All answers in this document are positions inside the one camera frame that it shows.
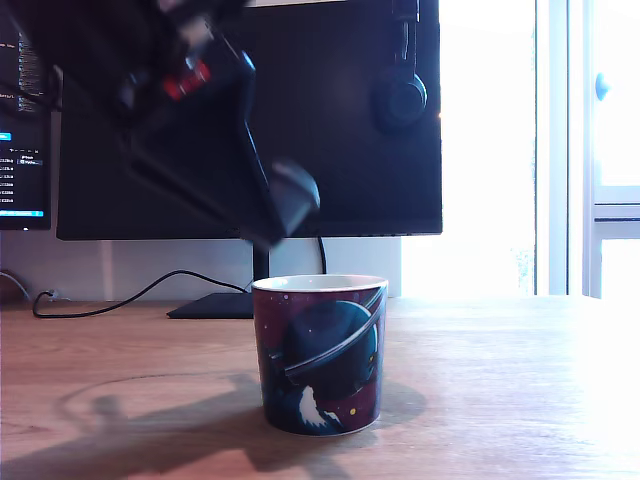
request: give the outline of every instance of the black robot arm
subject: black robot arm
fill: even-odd
[[[218,30],[246,0],[5,1],[44,64],[120,133],[131,170],[203,221],[268,248],[319,207],[313,179],[263,165],[251,139],[255,70]]]

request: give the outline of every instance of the black headphones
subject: black headphones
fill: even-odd
[[[389,132],[416,123],[427,106],[427,89],[416,73],[420,0],[392,0],[392,11],[398,38],[395,61],[377,79],[373,91],[377,123]]]

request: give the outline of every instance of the monitor screen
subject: monitor screen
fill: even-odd
[[[32,95],[43,94],[40,63],[2,7],[0,78]],[[3,86],[0,102],[0,230],[50,228],[50,114]]]
[[[372,91],[393,65],[392,0],[247,9],[228,39],[256,66],[249,125],[260,158],[288,157],[316,179],[319,214],[296,232],[382,236],[442,232],[437,0],[423,0],[417,73],[427,109],[411,128],[375,123]],[[86,99],[65,83],[65,106]],[[236,237],[126,174],[106,122],[64,114],[58,236],[65,240]],[[215,159],[215,152],[202,152]]]

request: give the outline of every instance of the white wall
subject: white wall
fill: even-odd
[[[53,119],[53,209],[57,209],[60,119]],[[252,278],[251,246],[242,240],[62,242],[49,232],[4,232],[0,265],[26,279],[32,291],[58,290],[72,300],[122,300],[171,270],[194,270],[241,286]],[[400,295],[400,238],[327,239],[330,273],[389,279]],[[271,253],[272,275],[317,273],[314,240],[287,240]],[[192,278],[173,278],[148,300],[191,300],[219,291]]]

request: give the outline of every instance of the mug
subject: mug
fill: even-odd
[[[356,432],[380,415],[388,282],[302,275],[253,284],[262,401],[286,432]]]

